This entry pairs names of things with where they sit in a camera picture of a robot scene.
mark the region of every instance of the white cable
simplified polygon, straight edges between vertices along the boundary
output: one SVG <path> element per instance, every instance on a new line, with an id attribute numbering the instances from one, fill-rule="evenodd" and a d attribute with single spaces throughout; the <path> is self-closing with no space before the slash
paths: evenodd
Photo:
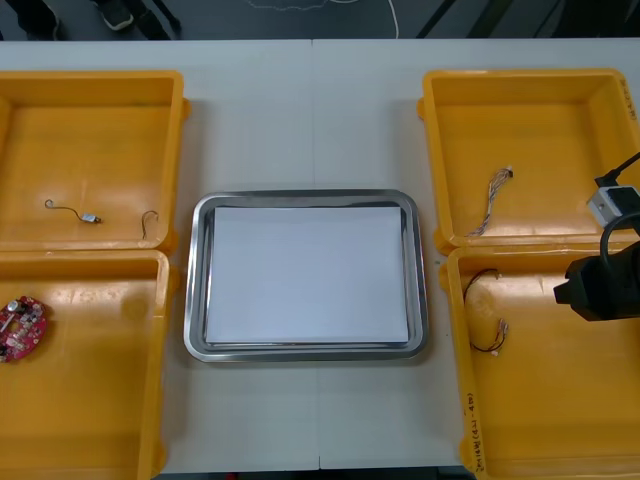
<path id="1" fill-rule="evenodd" d="M 489 182 L 487 213 L 484 216 L 484 220 L 482 220 L 480 226 L 472 232 L 467 233 L 467 237 L 479 237 L 480 235 L 483 235 L 487 230 L 487 227 L 489 226 L 489 220 L 491 219 L 493 201 L 496 199 L 496 195 L 498 194 L 498 190 L 500 190 L 500 187 L 507 183 L 510 178 L 513 178 L 513 170 L 511 169 L 511 167 L 501 168 L 493 176 L 493 178 Z"/>
<path id="2" fill-rule="evenodd" d="M 398 17 L 396 17 L 396 8 L 393 6 L 393 0 L 387 0 L 389 2 L 389 8 L 391 9 L 391 16 L 393 17 L 393 24 L 396 27 L 396 40 L 400 38 L 400 27 L 398 27 Z"/>
<path id="3" fill-rule="evenodd" d="M 306 12 L 309 10 L 323 8 L 327 3 L 329 3 L 330 0 L 322 0 L 321 3 L 318 3 L 316 5 L 310 5 L 308 7 L 299 7 L 297 5 L 290 5 L 288 7 L 277 7 L 275 5 L 256 5 L 251 0 L 244 0 L 244 1 L 247 2 L 251 7 L 256 8 L 258 10 L 276 10 L 278 12 L 287 12 L 289 10 L 297 10 L 299 12 Z"/>
<path id="4" fill-rule="evenodd" d="M 323 8 L 327 3 L 337 3 L 338 5 L 348 5 L 350 3 L 357 3 L 360 0 L 322 0 L 321 3 L 316 5 L 310 5 L 308 7 L 299 7 L 297 5 L 290 5 L 288 7 L 278 7 L 275 5 L 256 5 L 251 0 L 244 0 L 251 7 L 258 10 L 276 10 L 278 12 L 287 12 L 289 10 L 297 10 L 299 12 L 306 12 L 309 10 L 315 10 Z M 387 0 L 389 2 L 389 8 L 391 9 L 391 16 L 393 17 L 393 25 L 396 29 L 396 39 L 400 38 L 400 27 L 398 26 L 398 17 L 396 17 L 396 8 L 393 5 L 393 0 Z"/>

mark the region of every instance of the plastic tray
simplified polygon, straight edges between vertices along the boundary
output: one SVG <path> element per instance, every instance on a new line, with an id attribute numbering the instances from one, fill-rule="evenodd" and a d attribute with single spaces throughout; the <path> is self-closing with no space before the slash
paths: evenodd
<path id="1" fill-rule="evenodd" d="M 177 72 L 0 73 L 0 251 L 174 248 L 182 91 Z"/>
<path id="2" fill-rule="evenodd" d="M 444 253 L 460 246 L 591 243 L 602 229 L 587 201 L 595 177 L 640 150 L 636 111 L 615 70 L 432 72 L 418 114 L 425 120 Z M 495 172 L 514 177 L 483 220 Z M 640 167 L 619 178 L 640 183 Z M 617 233 L 617 241 L 635 234 Z"/>
<path id="3" fill-rule="evenodd" d="M 0 302 L 33 296 L 49 320 L 0 365 L 0 479 L 159 473 L 169 279 L 154 251 L 0 254 Z"/>
<path id="4" fill-rule="evenodd" d="M 480 480 L 640 475 L 640 321 L 589 323 L 554 299 L 569 263 L 595 254 L 532 246 L 449 256 L 441 283 L 464 410 L 461 458 Z M 486 268 L 501 277 L 480 277 L 465 306 L 463 289 Z M 470 338 L 491 344 L 498 318 L 510 327 L 500 354 L 472 350 Z"/>

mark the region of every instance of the stack of white paper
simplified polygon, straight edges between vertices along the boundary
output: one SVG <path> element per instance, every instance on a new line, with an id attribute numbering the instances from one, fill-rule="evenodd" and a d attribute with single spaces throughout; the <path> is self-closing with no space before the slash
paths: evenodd
<path id="1" fill-rule="evenodd" d="M 218 208 L 208 342 L 406 342 L 399 208 Z"/>

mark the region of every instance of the robotic arm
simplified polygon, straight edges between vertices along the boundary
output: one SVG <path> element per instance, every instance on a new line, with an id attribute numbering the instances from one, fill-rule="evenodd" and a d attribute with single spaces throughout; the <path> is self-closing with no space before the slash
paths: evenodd
<path id="1" fill-rule="evenodd" d="M 568 281 L 554 288 L 557 303 L 571 305 L 588 321 L 640 317 L 640 242 L 609 254 L 614 230 L 633 228 L 640 235 L 640 193 L 617 182 L 620 173 L 639 158 L 640 152 L 596 178 L 598 191 L 589 208 L 604 227 L 600 256 L 572 262 L 565 275 Z"/>

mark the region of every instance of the table surface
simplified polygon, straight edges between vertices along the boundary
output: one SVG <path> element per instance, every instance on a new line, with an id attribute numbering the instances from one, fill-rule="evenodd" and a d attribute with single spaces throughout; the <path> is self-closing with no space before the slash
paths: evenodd
<path id="1" fill-rule="evenodd" d="M 180 292 L 165 375 L 165 472 L 452 465 L 462 437 L 447 298 L 437 283 L 431 173 L 415 113 L 434 69 L 614 67 L 640 91 L 640 40 L 10 43 L 0 68 L 176 69 L 185 124 L 176 228 L 205 194 L 396 188 L 421 212 L 431 343 L 406 361 L 199 363 Z"/>

